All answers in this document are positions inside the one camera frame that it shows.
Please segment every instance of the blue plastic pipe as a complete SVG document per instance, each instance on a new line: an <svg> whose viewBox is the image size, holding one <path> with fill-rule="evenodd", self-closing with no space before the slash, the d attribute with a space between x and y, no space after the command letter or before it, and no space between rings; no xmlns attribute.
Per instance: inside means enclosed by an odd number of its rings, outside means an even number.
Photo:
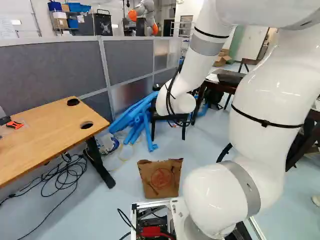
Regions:
<svg viewBox="0 0 320 240"><path fill-rule="evenodd" d="M145 108L151 106L151 101L158 96L158 91L151 93L146 96L144 99L135 103L131 107L129 107L123 114L118 117L110 126L109 132L114 134L118 132L120 129L127 127L130 121L134 120L134 118Z"/></svg>
<svg viewBox="0 0 320 240"><path fill-rule="evenodd" d="M148 107L144 107L143 108L143 120L144 120L145 136L146 136L146 141L148 143L149 152L153 152L154 150L156 150L158 148L158 145L152 143L149 120L148 120L148 116L147 116L147 110L148 110Z"/></svg>
<svg viewBox="0 0 320 240"><path fill-rule="evenodd" d="M131 138L131 144L135 144L137 139L139 138L142 130L145 128L145 124L144 122L140 122L140 125L137 126L137 130L135 131L135 133L133 134L132 138Z"/></svg>
<svg viewBox="0 0 320 240"><path fill-rule="evenodd" d="M129 134L126 136L125 140L123 141L123 144L124 145L128 145L128 143L130 142L130 140L132 139L133 135L135 134L135 132L137 131L138 129L137 126L133 126L129 132Z"/></svg>

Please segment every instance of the cardboard box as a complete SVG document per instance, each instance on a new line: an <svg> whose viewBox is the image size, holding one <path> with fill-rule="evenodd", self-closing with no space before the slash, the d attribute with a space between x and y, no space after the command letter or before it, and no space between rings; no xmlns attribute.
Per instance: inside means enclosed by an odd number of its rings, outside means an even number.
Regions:
<svg viewBox="0 0 320 240"><path fill-rule="evenodd" d="M62 12L68 13L70 12L68 4L61 4Z"/></svg>
<svg viewBox="0 0 320 240"><path fill-rule="evenodd" d="M54 11L52 16L54 19L67 19L67 14L62 11Z"/></svg>
<svg viewBox="0 0 320 240"><path fill-rule="evenodd" d="M232 58L229 56L229 49L221 49L220 53L218 54L217 60L214 62L214 67L222 67L224 66L227 61L231 60Z"/></svg>
<svg viewBox="0 0 320 240"><path fill-rule="evenodd" d="M67 19L64 19L64 18L54 18L53 24L56 29L67 29L68 28Z"/></svg>

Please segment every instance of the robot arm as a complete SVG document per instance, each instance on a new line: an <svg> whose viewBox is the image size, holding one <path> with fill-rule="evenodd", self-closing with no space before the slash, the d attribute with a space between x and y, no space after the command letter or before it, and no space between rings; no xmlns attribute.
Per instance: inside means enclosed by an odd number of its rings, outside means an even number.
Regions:
<svg viewBox="0 0 320 240"><path fill-rule="evenodd" d="M320 93L319 9L318 0L204 0L172 85L175 113L195 109L187 92L202 84L233 24L281 29L276 48L243 78L233 98L229 138L238 155L194 170L183 186L192 221L212 239L222 239L282 194L287 153ZM156 102L163 116L169 114L166 86Z"/></svg>
<svg viewBox="0 0 320 240"><path fill-rule="evenodd" d="M142 16L145 14L145 21L146 24L150 28L150 32L152 32L152 35L158 34L158 25L156 24L155 20L155 3L154 0L142 0L139 2L139 4L134 7L134 9L130 10L126 18L129 21L136 22L137 17Z"/></svg>

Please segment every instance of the desk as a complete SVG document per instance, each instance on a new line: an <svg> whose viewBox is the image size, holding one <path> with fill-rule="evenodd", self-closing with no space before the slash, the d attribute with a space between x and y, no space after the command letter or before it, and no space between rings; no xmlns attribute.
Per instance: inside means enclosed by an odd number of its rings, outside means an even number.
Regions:
<svg viewBox="0 0 320 240"><path fill-rule="evenodd" d="M233 73L234 74L235 72L228 71L228 70L223 70L223 69L218 69L218 70L213 72L214 75L217 75L219 73ZM227 108L227 106L229 104L231 95L234 95L236 93L236 90L237 90L237 88L234 87L234 86L228 86L228 85L225 85L225 84L220 84L219 80L218 80L218 77L216 78L216 80L205 79L204 82L202 83L202 85L200 86L200 89L199 89L199 94L198 94L198 98L196 100L196 106L195 106L193 120L192 120L191 125L195 125L195 123L196 123L197 114L199 112L201 103L202 103L202 101L204 99L206 88L215 89L215 90L217 90L219 92L224 92L224 93L228 93L229 94L228 99L227 99L227 101L225 103L225 106L224 106L224 110L226 110L226 108Z"/></svg>
<svg viewBox="0 0 320 240"><path fill-rule="evenodd" d="M46 164L73 146L86 141L88 158L109 188L116 182L104 168L94 135L109 122L79 101L68 106L68 97L11 116L13 121L24 120L26 127L0 139L0 188L18 177ZM93 123L82 129L84 123Z"/></svg>

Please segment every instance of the blue plastic structure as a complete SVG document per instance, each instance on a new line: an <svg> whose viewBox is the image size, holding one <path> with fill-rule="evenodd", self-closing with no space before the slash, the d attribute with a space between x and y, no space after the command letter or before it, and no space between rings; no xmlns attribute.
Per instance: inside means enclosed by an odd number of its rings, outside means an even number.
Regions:
<svg viewBox="0 0 320 240"><path fill-rule="evenodd" d="M153 152L155 149L157 149L158 145L153 144L151 140L149 126L151 114L149 112L149 108L151 106L151 101L158 96L158 93L158 91L155 91L129 107L109 126L109 132L114 134L127 127L132 127L129 134L123 141L123 144L127 145L129 143L134 144L140 136L142 130L145 128L148 150Z"/></svg>

